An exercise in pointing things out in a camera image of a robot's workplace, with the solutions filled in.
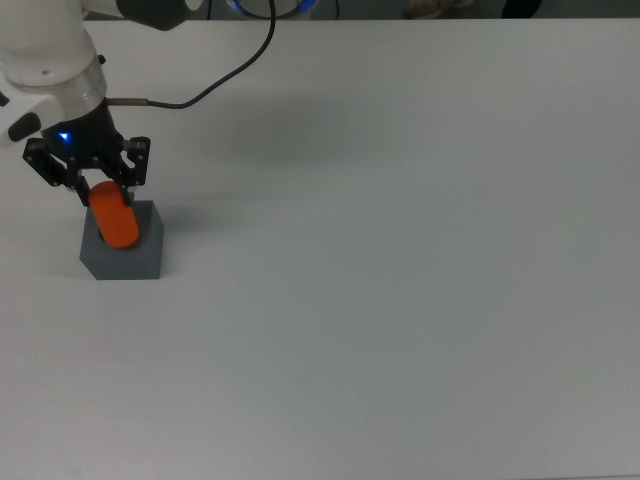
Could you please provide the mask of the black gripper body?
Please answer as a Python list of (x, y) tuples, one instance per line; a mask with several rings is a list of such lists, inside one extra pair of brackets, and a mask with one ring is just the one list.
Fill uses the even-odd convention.
[(84, 165), (98, 157), (118, 171), (119, 139), (123, 137), (116, 130), (106, 100), (86, 115), (43, 130), (42, 138), (60, 160), (73, 157)]

